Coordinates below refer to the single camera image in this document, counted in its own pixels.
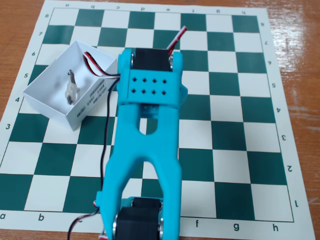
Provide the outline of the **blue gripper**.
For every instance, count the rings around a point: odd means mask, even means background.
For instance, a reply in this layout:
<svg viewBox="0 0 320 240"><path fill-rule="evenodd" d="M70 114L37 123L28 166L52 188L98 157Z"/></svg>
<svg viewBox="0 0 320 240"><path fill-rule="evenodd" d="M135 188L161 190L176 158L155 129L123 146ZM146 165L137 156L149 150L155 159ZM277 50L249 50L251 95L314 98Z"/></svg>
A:
<svg viewBox="0 0 320 240"><path fill-rule="evenodd" d="M180 104L184 104L187 97L188 97L188 89L183 84L181 84L180 85L180 98L179 98Z"/></svg>

